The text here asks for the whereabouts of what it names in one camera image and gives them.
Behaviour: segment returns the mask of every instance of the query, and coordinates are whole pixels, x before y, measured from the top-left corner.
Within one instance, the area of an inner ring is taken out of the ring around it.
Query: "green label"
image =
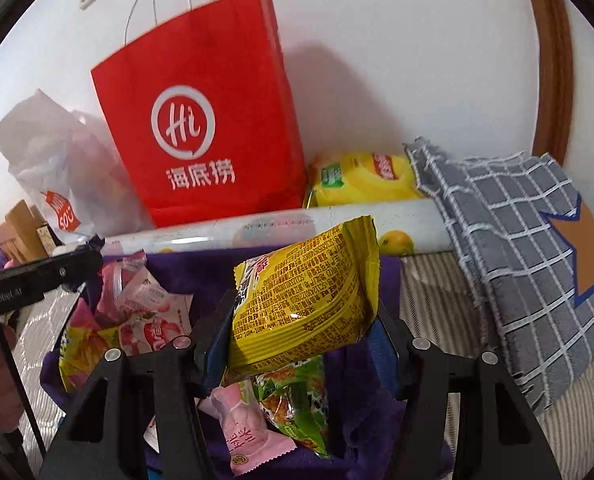
[[[321,170],[321,185],[323,187],[343,187],[341,165],[336,162]]]

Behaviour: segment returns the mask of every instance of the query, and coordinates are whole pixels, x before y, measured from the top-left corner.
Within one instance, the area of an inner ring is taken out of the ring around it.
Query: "wooden trim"
[[[574,99],[570,22],[564,0],[531,2],[539,35],[539,111],[532,153],[550,153],[563,165]]]

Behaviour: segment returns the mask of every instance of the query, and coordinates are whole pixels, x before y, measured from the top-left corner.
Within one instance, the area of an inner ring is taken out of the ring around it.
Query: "purple fabric storage box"
[[[234,287],[233,268],[242,261],[269,252],[268,248],[247,248],[194,253],[151,254],[148,269],[168,292],[193,294],[190,322],[194,325],[215,308],[228,288]],[[398,317],[401,266],[398,258],[381,258],[379,294],[393,317]],[[86,300],[96,307],[101,281],[91,280]],[[361,342],[325,354],[326,387],[329,399],[332,460],[322,460],[311,450],[298,446],[290,453],[246,473],[246,480],[379,480],[383,478],[393,446],[398,440],[405,404],[397,402],[379,384],[367,344]],[[59,341],[43,361],[41,384],[68,411],[70,396],[59,376]],[[208,453],[219,479],[232,478],[230,455],[218,421],[199,412]],[[160,470],[158,455],[144,443],[148,466]],[[438,478],[454,460],[444,443]]]

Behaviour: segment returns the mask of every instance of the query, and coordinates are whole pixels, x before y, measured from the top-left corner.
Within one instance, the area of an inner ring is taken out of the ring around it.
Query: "white circle logo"
[[[165,117],[160,117],[162,110]],[[181,160],[202,156],[215,135],[215,114],[210,102],[197,89],[184,85],[161,92],[152,105],[150,123],[161,149]],[[202,137],[199,147],[193,149]]]

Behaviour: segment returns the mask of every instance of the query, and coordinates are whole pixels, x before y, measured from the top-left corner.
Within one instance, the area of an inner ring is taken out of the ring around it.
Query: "white plastic bag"
[[[8,171],[65,242],[153,227],[97,122],[84,124],[40,90],[0,122]]]

